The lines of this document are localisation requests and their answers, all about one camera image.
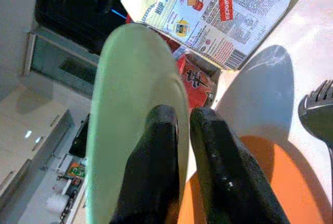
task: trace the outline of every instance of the barcode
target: barcode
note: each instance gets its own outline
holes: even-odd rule
[[[227,61],[224,63],[225,66],[231,69],[238,69],[241,64],[246,60],[247,56],[238,50],[234,50]]]

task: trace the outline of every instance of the cabinet handle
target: cabinet handle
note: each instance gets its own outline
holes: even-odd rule
[[[52,123],[50,124],[50,127],[52,127],[52,126],[54,125],[54,123],[58,120],[59,117],[60,117],[60,115],[57,115],[57,116],[53,119]]]
[[[35,151],[38,147],[38,145],[40,145],[40,143],[43,141],[44,137],[41,137],[40,140],[38,141],[38,143],[36,143],[36,145],[32,148],[32,151]]]
[[[4,185],[7,183],[7,181],[11,178],[11,176],[15,173],[15,170],[12,170],[11,172],[8,173],[6,176],[5,180],[0,184],[0,190],[4,187]]]

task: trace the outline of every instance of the white cabinet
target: white cabinet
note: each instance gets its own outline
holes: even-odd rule
[[[67,108],[19,86],[0,101],[0,113],[50,134]]]
[[[0,149],[33,159],[47,134],[14,118],[0,114]]]
[[[4,193],[13,181],[26,160],[20,155],[0,149],[0,195]]]

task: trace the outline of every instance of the red label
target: red label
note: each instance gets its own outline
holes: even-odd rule
[[[220,15],[221,20],[232,20],[234,18],[233,14],[233,0],[219,0],[220,2]]]

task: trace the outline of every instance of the red package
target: red package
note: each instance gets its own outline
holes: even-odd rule
[[[208,75],[192,64],[184,54],[178,59],[177,67],[187,92],[190,112],[193,108],[203,107],[207,101],[213,100],[215,84]]]

